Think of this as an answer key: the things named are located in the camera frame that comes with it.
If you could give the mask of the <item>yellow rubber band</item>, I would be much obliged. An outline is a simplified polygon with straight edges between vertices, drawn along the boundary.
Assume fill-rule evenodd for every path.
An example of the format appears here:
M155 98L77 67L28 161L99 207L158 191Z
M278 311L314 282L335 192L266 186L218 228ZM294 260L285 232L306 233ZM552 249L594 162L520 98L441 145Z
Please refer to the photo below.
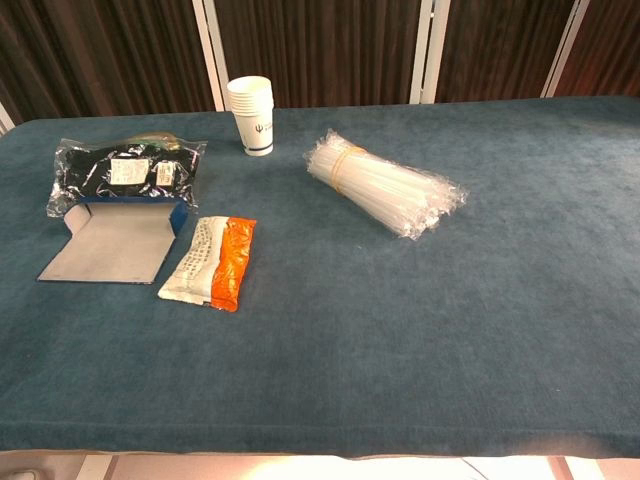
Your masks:
M366 150L359 146L348 147L339 154L336 161L334 162L330 173L330 185L337 193L341 193L339 176L344 161L350 156L360 153L366 153Z

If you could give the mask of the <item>bundle of clear wrapped straws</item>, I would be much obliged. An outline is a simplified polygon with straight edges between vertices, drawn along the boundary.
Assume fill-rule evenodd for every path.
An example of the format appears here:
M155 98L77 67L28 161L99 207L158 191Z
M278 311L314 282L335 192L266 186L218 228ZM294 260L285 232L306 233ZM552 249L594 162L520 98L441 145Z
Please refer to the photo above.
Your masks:
M332 188L332 166L339 154L351 146L358 145L328 130L304 153L307 172ZM339 180L338 194L397 236L414 241L436 229L441 218L465 205L468 197L464 187L442 175L401 165L367 150L344 161Z

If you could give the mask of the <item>blue table cloth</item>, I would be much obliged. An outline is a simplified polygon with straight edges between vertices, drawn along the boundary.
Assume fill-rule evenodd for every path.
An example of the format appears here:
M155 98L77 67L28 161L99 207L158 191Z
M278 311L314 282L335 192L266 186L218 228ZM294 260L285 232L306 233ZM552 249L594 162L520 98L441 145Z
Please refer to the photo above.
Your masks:
M465 205L414 241L307 172L334 130ZM200 215L256 220L234 313L46 283L63 138L208 142ZM640 98L35 120L0 137L0 451L640 458Z

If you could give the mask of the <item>orange and white sachet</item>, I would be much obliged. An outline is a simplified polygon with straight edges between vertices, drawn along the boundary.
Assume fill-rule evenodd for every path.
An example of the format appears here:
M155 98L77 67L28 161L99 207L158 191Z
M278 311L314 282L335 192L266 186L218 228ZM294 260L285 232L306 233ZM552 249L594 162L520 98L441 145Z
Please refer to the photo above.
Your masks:
M200 218L189 250L158 297L235 312L255 226L255 220L240 217Z

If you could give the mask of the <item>stack of white paper cups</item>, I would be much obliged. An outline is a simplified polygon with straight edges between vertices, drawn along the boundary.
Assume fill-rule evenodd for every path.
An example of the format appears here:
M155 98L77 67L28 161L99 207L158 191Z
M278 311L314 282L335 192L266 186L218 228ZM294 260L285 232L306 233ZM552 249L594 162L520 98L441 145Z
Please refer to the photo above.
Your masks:
M244 151L264 156L273 151L274 99L271 81L244 76L228 82L227 93Z

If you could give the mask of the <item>clear bag with black contents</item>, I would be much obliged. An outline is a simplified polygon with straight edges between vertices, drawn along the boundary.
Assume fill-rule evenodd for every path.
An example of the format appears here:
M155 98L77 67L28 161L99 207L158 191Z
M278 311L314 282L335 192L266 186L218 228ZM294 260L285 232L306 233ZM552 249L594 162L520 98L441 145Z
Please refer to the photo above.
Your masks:
M84 200L100 199L171 199L194 207L195 177L208 142L177 137L181 148L165 150L128 138L94 144L61 139L47 215L61 217Z

